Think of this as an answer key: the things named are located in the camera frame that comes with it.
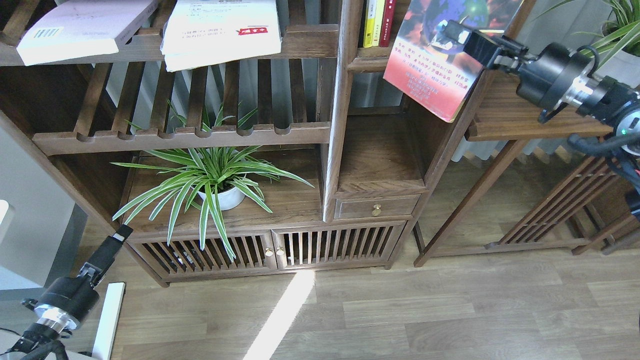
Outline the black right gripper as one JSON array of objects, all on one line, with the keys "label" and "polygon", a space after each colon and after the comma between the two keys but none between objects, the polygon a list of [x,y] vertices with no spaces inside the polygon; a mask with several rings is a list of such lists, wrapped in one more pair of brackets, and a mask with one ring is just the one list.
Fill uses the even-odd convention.
[{"label": "black right gripper", "polygon": [[591,116],[604,125],[620,121],[621,108],[607,104],[617,81],[595,77],[601,57],[594,47],[569,50],[551,43],[538,55],[506,36],[490,36],[454,20],[439,23],[439,50],[464,51],[488,69],[516,75],[518,96],[541,109],[538,122],[548,123],[567,106],[580,116]]}]

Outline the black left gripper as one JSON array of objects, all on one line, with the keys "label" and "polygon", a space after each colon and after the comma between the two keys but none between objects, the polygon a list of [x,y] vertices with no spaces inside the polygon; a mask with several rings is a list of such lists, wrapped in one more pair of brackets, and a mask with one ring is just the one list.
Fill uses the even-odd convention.
[{"label": "black left gripper", "polygon": [[80,328],[99,300],[94,287],[114,263],[115,256],[133,231],[126,224],[119,226],[94,251],[78,276],[57,278],[39,299],[25,299],[22,304],[38,316],[25,332],[62,333]]}]

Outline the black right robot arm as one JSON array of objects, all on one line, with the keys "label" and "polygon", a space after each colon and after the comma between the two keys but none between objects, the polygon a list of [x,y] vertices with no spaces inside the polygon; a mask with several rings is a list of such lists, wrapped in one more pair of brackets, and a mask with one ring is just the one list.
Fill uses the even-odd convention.
[{"label": "black right robot arm", "polygon": [[596,76],[598,52],[586,46],[593,58],[553,42],[539,54],[531,54],[523,44],[507,36],[492,36],[453,19],[435,26],[430,45],[455,53],[466,53],[486,69],[516,75],[516,94],[537,106],[538,121],[547,123],[566,107],[579,116],[592,117],[612,132],[602,142],[576,133],[567,138],[575,150],[591,157],[605,158],[618,176],[633,185],[625,195],[630,213],[639,212],[639,92],[610,76]]}]

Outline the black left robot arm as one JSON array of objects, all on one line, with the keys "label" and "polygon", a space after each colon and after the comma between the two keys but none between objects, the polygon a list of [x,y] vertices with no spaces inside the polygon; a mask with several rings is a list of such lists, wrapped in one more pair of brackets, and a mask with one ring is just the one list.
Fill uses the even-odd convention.
[{"label": "black left robot arm", "polygon": [[37,316],[23,331],[14,346],[1,354],[3,360],[44,360],[50,353],[67,360],[66,347],[60,341],[63,332],[71,335],[80,328],[99,300],[95,287],[114,263],[126,239],[134,230],[123,224],[82,265],[77,276],[57,278],[37,299],[26,298],[22,305]]}]

